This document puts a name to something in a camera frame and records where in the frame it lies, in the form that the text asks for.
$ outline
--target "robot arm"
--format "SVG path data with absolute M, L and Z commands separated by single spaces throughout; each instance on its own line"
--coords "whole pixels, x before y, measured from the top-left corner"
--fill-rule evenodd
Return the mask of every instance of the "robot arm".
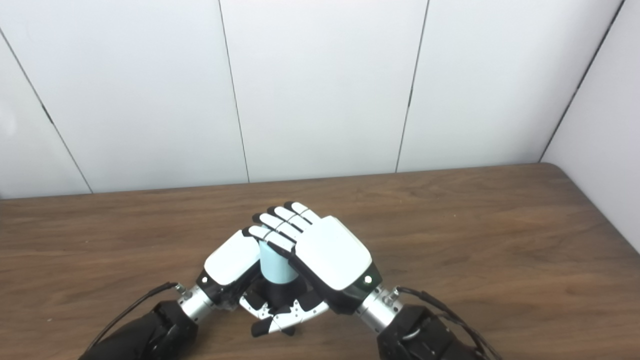
M 178 300 L 159 302 L 151 312 L 92 343 L 79 360 L 179 359 L 195 341 L 198 324 L 215 309 L 235 309 L 241 295 L 259 277 L 258 245 L 238 231 L 207 258 L 190 290 L 180 284 L 165 284 L 164 288 L 176 285 L 181 294 Z
M 204 318 L 215 309 L 233 310 L 238 304 L 259 319 L 252 327 L 254 336 L 291 334 L 292 326 L 331 309 L 358 316 L 377 333 L 381 359 L 488 359 L 483 348 L 488 344 L 444 304 L 424 292 L 383 288 L 371 254 L 338 219 L 320 218 L 297 202 L 269 208 L 253 219 L 260 226 L 236 232 L 213 252 L 195 286 L 186 290 L 176 285 L 178 300 L 160 302 L 150 313 L 92 343 L 80 360 L 177 360 L 195 340 Z M 265 267 L 267 258 L 276 264 L 280 258 L 291 270 L 280 263 L 276 268 L 283 272 L 271 274 L 273 269 Z M 272 292 L 294 291 L 293 298 L 265 300 L 268 291 L 258 291 L 255 285 L 267 277 Z M 306 282 L 312 290 L 307 291 Z M 403 305 L 400 292 L 416 295 L 444 313 Z M 476 347 L 458 340 L 441 317 L 463 326 Z

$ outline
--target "white wall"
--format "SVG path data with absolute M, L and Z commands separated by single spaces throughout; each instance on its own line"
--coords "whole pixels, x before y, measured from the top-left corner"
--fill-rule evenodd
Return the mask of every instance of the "white wall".
M 640 251 L 640 2 L 627 1 L 553 137 L 558 165 Z
M 398 171 L 537 162 L 619 3 L 431 0 Z
M 393 172 L 426 0 L 222 0 L 251 181 Z
M 0 84 L 54 135 L 0 145 L 0 196 L 85 192 L 72 159 L 96 192 L 534 162 L 619 3 L 221 1 L 0 1 L 73 157 Z
M 0 36 L 0 199 L 88 192 Z
M 0 28 L 93 191 L 246 182 L 216 1 L 4 0 Z

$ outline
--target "wooden table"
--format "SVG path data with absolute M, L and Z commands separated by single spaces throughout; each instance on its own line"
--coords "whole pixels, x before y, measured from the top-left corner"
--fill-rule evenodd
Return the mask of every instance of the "wooden table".
M 191 286 L 218 245 L 287 200 L 341 219 L 387 287 L 436 295 L 506 359 L 640 358 L 640 258 L 547 164 L 3 200 L 0 358 L 77 358 L 133 300 Z M 161 298 L 175 294 L 133 316 Z M 215 313 L 188 359 L 377 359 L 355 317 L 327 313 L 293 338 L 253 339 L 252 322 Z

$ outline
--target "panel seam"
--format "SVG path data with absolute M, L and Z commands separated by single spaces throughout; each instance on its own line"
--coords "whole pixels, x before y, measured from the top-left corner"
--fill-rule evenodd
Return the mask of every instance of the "panel seam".
M 571 105 L 573 104 L 573 100 L 575 99 L 575 96 L 578 94 L 578 90 L 580 90 L 580 87 L 582 86 L 582 83 L 584 82 L 584 79 L 587 77 L 587 73 L 589 72 L 589 70 L 591 70 L 591 66 L 593 65 L 593 61 L 595 60 L 596 56 L 598 56 L 598 53 L 600 52 L 600 48 L 602 47 L 602 44 L 604 44 L 607 35 L 609 35 L 609 31 L 611 30 L 611 27 L 613 26 L 613 23 L 616 22 L 616 19 L 618 18 L 618 14 L 620 13 L 620 10 L 622 9 L 622 5 L 625 4 L 626 0 L 622 0 L 620 1 L 620 4 L 618 5 L 618 9 L 616 9 L 616 13 L 613 14 L 613 18 L 611 18 L 611 22 L 609 23 L 609 26 L 607 26 L 607 29 L 604 32 L 604 35 L 602 35 L 602 38 L 600 39 L 600 43 L 598 43 L 598 47 L 596 47 L 596 51 L 593 53 L 593 56 L 591 57 L 591 60 L 589 60 L 589 64 L 587 65 L 587 68 L 584 70 L 584 73 L 582 74 L 582 77 L 580 78 L 580 81 L 578 81 L 578 86 L 576 86 L 575 90 L 573 91 L 573 94 L 571 95 L 571 98 L 569 99 L 569 103 L 566 105 L 566 107 L 564 108 L 564 111 L 562 112 L 562 115 L 560 115 L 560 120 L 558 120 L 558 123 L 556 124 L 556 127 L 554 128 L 554 132 L 551 133 L 551 137 L 549 137 L 549 141 L 547 142 L 547 145 L 545 146 L 545 149 L 542 150 L 542 155 L 540 155 L 540 159 L 538 160 L 538 163 L 542 162 L 542 158 L 545 157 L 545 154 L 547 153 L 547 150 L 549 149 L 549 145 L 551 145 L 551 141 L 553 141 L 554 137 L 556 136 L 556 133 L 558 131 L 558 129 L 560 128 L 560 125 L 562 124 L 562 121 L 564 120 L 564 117 L 566 116 L 567 112 L 569 111 L 569 108 L 571 107 Z
M 427 6 L 424 9 L 424 18 L 422 20 L 422 31 L 420 32 L 420 41 L 418 42 L 418 53 L 415 57 L 415 65 L 413 66 L 413 77 L 411 78 L 411 88 L 409 90 L 409 100 L 406 105 L 406 113 L 404 113 L 404 124 L 402 126 L 402 135 L 400 136 L 400 147 L 398 148 L 398 159 L 396 160 L 396 173 L 398 172 L 398 166 L 400 165 L 400 155 L 402 154 L 402 145 L 404 143 L 404 131 L 406 130 L 406 121 L 409 117 L 409 109 L 411 108 L 411 99 L 413 98 L 413 86 L 415 84 L 415 74 L 418 71 L 418 61 L 420 60 L 420 50 L 422 50 L 422 39 L 424 38 L 424 27 L 427 23 L 427 14 L 429 13 L 429 4 L 431 0 L 427 1 Z
M 236 117 L 238 119 L 238 130 L 240 130 L 240 144 L 242 145 L 242 155 L 244 157 L 244 169 L 246 170 L 246 182 L 250 183 L 249 178 L 249 164 L 246 160 L 246 149 L 244 148 L 244 136 L 242 134 L 242 123 L 240 123 L 240 111 L 238 110 L 238 99 L 236 96 L 236 84 L 234 83 L 234 73 L 231 69 L 231 57 L 229 56 L 229 44 L 227 42 L 227 30 L 225 29 L 225 18 L 222 15 L 222 3 L 218 0 L 218 8 L 220 9 L 220 22 L 222 24 L 222 35 L 225 38 L 225 49 L 227 50 L 227 62 L 229 64 L 229 76 L 231 77 L 231 89 L 234 93 L 234 103 L 236 105 Z
M 74 165 L 76 166 L 76 169 L 80 173 L 80 176 L 82 177 L 86 187 L 89 189 L 89 191 L 91 193 L 93 193 L 93 189 L 91 189 L 91 185 L 89 185 L 89 182 L 86 180 L 86 177 L 84 176 L 84 173 L 80 169 L 80 166 L 78 165 L 78 162 L 74 158 L 74 155 L 71 153 L 71 150 L 69 150 L 69 146 L 67 146 L 67 143 L 65 142 L 65 139 L 62 137 L 62 134 L 60 134 L 60 130 L 58 129 L 56 124 L 53 122 L 53 119 L 51 118 L 51 115 L 49 114 L 49 111 L 47 110 L 47 107 L 44 105 L 44 102 L 42 102 L 42 99 L 40 98 L 40 94 L 38 94 L 38 92 L 36 91 L 36 88 L 33 86 L 33 83 L 31 82 L 31 79 L 29 79 L 29 76 L 27 75 L 27 72 L 24 70 L 24 67 L 22 66 L 22 63 L 20 62 L 20 60 L 18 59 L 18 56 L 16 55 L 15 51 L 13 50 L 13 47 L 11 46 L 11 44 L 9 43 L 9 40 L 4 35 L 4 31 L 2 30 L 2 28 L 0 28 L 0 37 L 2 37 L 2 39 L 6 43 L 7 47 L 9 48 L 9 51 L 13 55 L 13 58 L 15 59 L 15 62 L 18 64 L 18 67 L 20 68 L 20 71 L 22 72 L 22 75 L 27 80 L 27 83 L 29 84 L 29 87 L 31 87 L 31 91 L 33 91 L 34 95 L 36 95 L 36 99 L 38 99 L 38 102 L 40 103 L 40 107 L 44 111 L 44 114 L 47 117 L 47 119 L 49 119 L 49 122 L 51 123 L 51 126 L 53 126 L 54 130 L 56 131 L 56 134 L 58 134 L 58 137 L 60 138 L 60 141 L 62 142 L 62 145 L 64 145 L 65 149 L 67 150 L 67 153 L 69 154 L 69 157 L 74 162 Z

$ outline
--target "black cable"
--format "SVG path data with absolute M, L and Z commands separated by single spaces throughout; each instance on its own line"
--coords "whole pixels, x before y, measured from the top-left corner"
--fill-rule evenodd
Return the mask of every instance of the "black cable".
M 462 318 L 460 318 L 458 314 L 456 314 L 453 310 L 449 309 L 449 307 L 446 306 L 442 301 L 436 299 L 434 296 L 430 295 L 426 291 L 418 291 L 411 288 L 405 288 L 402 286 L 398 286 L 396 289 L 401 293 L 407 293 L 407 294 L 413 295 L 418 299 L 426 302 L 427 304 L 436 307 L 438 310 L 451 315 L 451 317 L 453 317 L 454 319 L 457 319 L 458 321 L 464 323 L 464 320 L 462 320 Z M 480 341 L 480 339 L 478 339 L 477 336 L 475 336 L 475 334 L 469 333 L 469 336 L 471 337 L 471 340 L 473 340 L 478 351 L 480 351 L 480 353 L 482 354 L 486 354 L 486 352 L 484 351 L 484 347 L 482 345 L 482 341 Z
M 98 336 L 95 337 L 95 339 L 93 339 L 93 341 L 89 344 L 89 347 L 86 348 L 86 350 L 84 352 L 89 351 L 89 349 L 91 349 L 92 347 L 94 347 L 101 339 L 102 337 L 109 331 L 111 330 L 111 328 L 120 320 L 122 320 L 123 317 L 127 316 L 127 314 L 129 314 L 133 309 L 135 309 L 138 305 L 142 304 L 143 301 L 149 299 L 150 297 L 157 295 L 161 292 L 163 292 L 164 290 L 169 290 L 170 288 L 175 287 L 176 285 L 178 285 L 177 282 L 166 282 L 160 286 L 158 286 L 157 288 L 151 289 L 148 293 L 146 293 L 144 296 L 142 296 L 140 299 L 136 300 L 133 304 L 131 304 L 127 309 L 125 309 L 125 311 L 122 311 L 122 313 L 120 313 L 120 315 L 116 316 L 115 319 L 113 319 L 111 322 L 109 322 L 107 324 L 107 326 L 105 326 L 105 328 L 100 331 L 100 333 L 98 334 Z
M 489 344 L 489 342 L 482 335 L 480 335 L 478 330 L 475 330 L 471 326 L 467 325 L 467 323 L 465 323 L 465 322 L 457 321 L 456 319 L 450 317 L 447 314 L 438 314 L 437 317 L 444 318 L 447 321 L 450 321 L 450 322 L 452 322 L 452 323 L 454 323 L 456 325 L 459 325 L 459 326 L 463 327 L 464 330 L 467 331 L 467 332 L 473 332 L 480 339 L 480 341 L 483 343 L 483 345 L 486 348 L 489 349 L 489 351 L 493 354 L 493 356 L 496 358 L 496 360 L 502 360 L 502 356 L 500 356 L 500 354 L 498 354 L 498 352 L 493 348 L 493 346 L 491 346 L 491 344 Z
M 402 286 L 398 286 L 396 289 L 401 293 L 407 293 L 407 294 L 413 295 L 418 299 L 421 299 L 422 301 L 426 302 L 427 304 L 432 305 L 435 308 L 446 313 L 445 318 L 447 320 L 450 320 L 452 323 L 455 323 L 456 325 L 461 326 L 467 332 L 469 337 L 471 337 L 471 340 L 473 340 L 474 344 L 476 345 L 477 351 L 479 351 L 483 357 L 486 357 L 486 351 L 484 349 L 486 347 L 489 349 L 489 351 L 493 354 L 493 356 L 497 360 L 502 359 L 502 357 L 498 354 L 498 352 L 491 345 L 489 345 L 489 343 L 480 335 L 479 332 L 477 332 L 471 326 L 467 325 L 467 323 L 464 320 L 462 320 L 460 316 L 458 316 L 453 310 L 449 309 L 449 307 L 446 306 L 442 301 L 436 299 L 434 296 L 427 293 L 426 291 L 417 291 L 417 290 L 414 290 L 411 288 L 405 288 Z

